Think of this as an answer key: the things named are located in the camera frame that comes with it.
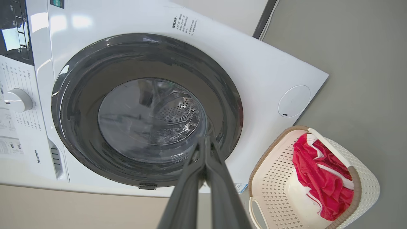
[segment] washing machine door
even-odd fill
[[[215,136],[227,158],[243,124],[239,93],[219,64],[182,41],[141,33],[77,53],[56,80],[52,113],[83,165],[140,187],[175,185],[200,136]]]

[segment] clothing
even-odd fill
[[[351,204],[352,177],[346,166],[313,134],[303,134],[294,144],[293,163],[299,182],[311,188],[321,217],[334,221]]]

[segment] laundry basket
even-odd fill
[[[316,136],[347,168],[354,183],[350,207],[335,221],[318,215],[316,206],[301,194],[293,159],[293,145],[304,133]],[[249,213],[258,229],[253,202],[257,203],[268,229],[344,228],[363,215],[378,199],[379,183],[372,172],[348,150],[323,137],[316,130],[293,126],[285,130],[267,149],[249,180]]]

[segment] red towel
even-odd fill
[[[309,193],[321,202],[321,217],[334,221],[349,207],[353,190],[345,188],[340,177],[317,164],[337,171],[346,179],[352,178],[346,166],[319,140],[313,146],[322,152],[323,157],[317,158],[317,150],[308,145],[307,134],[303,134],[294,144],[293,163],[299,182],[310,187]]]

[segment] washing machine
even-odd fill
[[[197,139],[213,136],[241,192],[328,77],[168,1],[2,10],[2,184],[168,197]]]

